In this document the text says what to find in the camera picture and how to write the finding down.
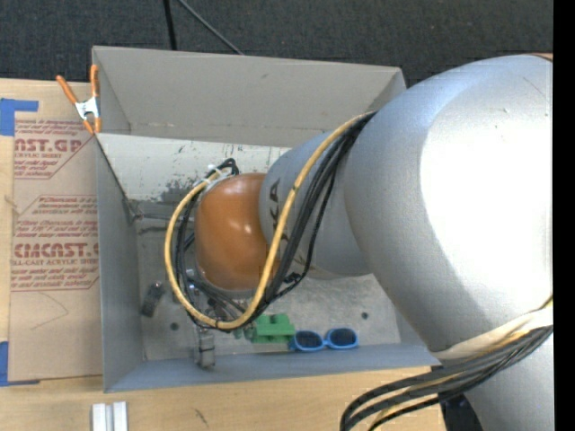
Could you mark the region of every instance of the table surface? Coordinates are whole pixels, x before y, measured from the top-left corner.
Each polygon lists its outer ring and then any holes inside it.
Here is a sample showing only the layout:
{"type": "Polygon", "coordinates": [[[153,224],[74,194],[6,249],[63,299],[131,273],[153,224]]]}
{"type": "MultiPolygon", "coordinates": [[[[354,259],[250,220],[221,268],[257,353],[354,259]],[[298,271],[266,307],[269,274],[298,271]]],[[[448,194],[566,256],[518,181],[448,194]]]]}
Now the table surface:
{"type": "MultiPolygon", "coordinates": [[[[0,97],[44,84],[3,80],[0,97]]],[[[13,138],[0,136],[0,342],[8,338],[12,240],[13,138]]],[[[337,429],[341,412],[369,389],[427,372],[427,367],[162,390],[102,392],[100,376],[0,388],[0,430],[90,429],[94,403],[128,403],[131,431],[150,429],[337,429]]],[[[439,406],[397,418],[389,427],[445,431],[439,406]]]]}

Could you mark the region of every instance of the white plastic piece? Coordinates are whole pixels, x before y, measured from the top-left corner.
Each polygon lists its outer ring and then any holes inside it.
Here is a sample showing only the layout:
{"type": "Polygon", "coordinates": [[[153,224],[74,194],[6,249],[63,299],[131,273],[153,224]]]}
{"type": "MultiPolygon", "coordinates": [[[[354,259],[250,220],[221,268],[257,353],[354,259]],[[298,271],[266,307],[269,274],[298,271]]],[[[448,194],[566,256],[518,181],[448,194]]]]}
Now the white plastic piece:
{"type": "Polygon", "coordinates": [[[92,431],[128,431],[128,404],[118,401],[112,404],[93,404],[92,431]]]}

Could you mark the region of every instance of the gray box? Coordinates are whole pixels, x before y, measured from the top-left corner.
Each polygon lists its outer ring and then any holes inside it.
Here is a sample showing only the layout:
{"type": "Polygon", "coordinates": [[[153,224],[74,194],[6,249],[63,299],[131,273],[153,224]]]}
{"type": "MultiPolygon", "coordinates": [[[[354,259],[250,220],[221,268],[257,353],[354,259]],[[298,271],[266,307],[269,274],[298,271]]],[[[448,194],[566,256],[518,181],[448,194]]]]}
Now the gray box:
{"type": "Polygon", "coordinates": [[[274,303],[299,330],[352,327],[360,346],[291,353],[217,333],[216,365],[190,357],[196,332],[168,292],[140,314],[150,284],[166,281],[164,234],[189,185],[234,152],[244,172],[378,110],[405,83],[399,68],[94,47],[102,133],[96,173],[105,391],[435,365],[371,275],[306,279],[274,303]]]}

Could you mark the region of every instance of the green connector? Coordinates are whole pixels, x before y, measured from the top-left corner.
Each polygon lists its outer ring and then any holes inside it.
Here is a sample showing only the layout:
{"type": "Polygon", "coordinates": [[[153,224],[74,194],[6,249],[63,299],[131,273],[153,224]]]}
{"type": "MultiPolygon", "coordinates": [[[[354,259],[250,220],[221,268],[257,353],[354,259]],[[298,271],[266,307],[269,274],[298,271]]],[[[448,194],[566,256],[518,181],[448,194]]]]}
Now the green connector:
{"type": "Polygon", "coordinates": [[[288,343],[296,334],[295,326],[285,313],[263,314],[253,325],[253,333],[249,337],[252,343],[288,343]]]}

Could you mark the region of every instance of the cable bundle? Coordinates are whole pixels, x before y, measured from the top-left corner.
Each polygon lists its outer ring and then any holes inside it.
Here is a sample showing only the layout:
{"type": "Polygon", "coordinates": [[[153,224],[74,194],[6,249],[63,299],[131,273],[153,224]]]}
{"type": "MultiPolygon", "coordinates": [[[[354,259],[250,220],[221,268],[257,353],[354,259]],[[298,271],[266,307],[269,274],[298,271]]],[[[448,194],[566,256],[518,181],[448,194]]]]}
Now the cable bundle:
{"type": "Polygon", "coordinates": [[[340,431],[349,431],[362,420],[379,412],[368,429],[373,431],[405,413],[453,399],[529,356],[552,333],[553,325],[518,332],[488,353],[368,391],[345,409],[341,416],[340,431]],[[391,396],[380,400],[388,394],[391,396]]]}
{"type": "Polygon", "coordinates": [[[193,298],[190,294],[190,287],[188,285],[190,277],[186,272],[184,260],[184,253],[193,242],[193,235],[190,235],[186,238],[185,230],[195,202],[197,201],[200,193],[212,181],[220,177],[219,173],[222,169],[228,167],[231,169],[232,175],[234,175],[234,171],[237,171],[235,162],[230,163],[229,161],[226,161],[222,163],[222,165],[224,165],[223,167],[218,167],[218,171],[210,172],[184,197],[184,199],[174,210],[172,218],[170,219],[170,223],[168,224],[164,242],[164,261],[168,280],[170,281],[174,295],[183,305],[186,311],[190,314],[190,317],[194,320],[194,322],[202,327],[215,328],[222,331],[231,331],[242,328],[243,326],[251,323],[255,318],[257,318],[257,316],[262,314],[273,301],[291,291],[295,286],[297,286],[299,282],[301,282],[301,280],[305,277],[305,274],[311,263],[311,258],[314,252],[315,237],[319,231],[319,226],[323,218],[323,212],[327,207],[327,202],[332,192],[333,183],[335,181],[335,175],[337,173],[339,164],[349,149],[353,146],[353,143],[357,139],[361,129],[363,129],[363,127],[374,115],[374,112],[369,112],[367,114],[351,119],[347,123],[335,129],[315,149],[312,156],[304,165],[304,168],[297,176],[292,189],[287,195],[286,202],[282,207],[278,225],[270,244],[270,251],[263,267],[260,283],[258,284],[253,299],[245,309],[233,299],[223,295],[222,293],[219,293],[215,289],[212,289],[203,283],[200,283],[198,280],[193,281],[194,286],[200,292],[205,294],[208,299],[210,299],[212,308],[219,308],[223,312],[212,318],[196,308],[192,303],[193,298]],[[279,250],[281,237],[284,234],[284,228],[288,220],[288,215],[292,210],[291,207],[295,202],[296,196],[305,178],[312,171],[314,165],[320,161],[320,159],[321,162],[319,163],[314,177],[312,178],[310,188],[305,193],[303,208],[300,210],[299,215],[295,221],[294,229],[289,235],[290,240],[284,253],[282,254],[282,258],[279,263],[279,269],[275,276],[272,277],[271,270],[279,250]],[[292,260],[296,254],[297,246],[299,245],[304,234],[305,227],[307,226],[310,216],[314,211],[314,207],[322,194],[323,199],[318,215],[315,219],[314,233],[308,248],[304,271],[299,275],[292,273],[287,276],[292,260]],[[174,253],[173,234],[176,230],[176,224],[179,220],[180,226],[178,228],[174,253]]]}

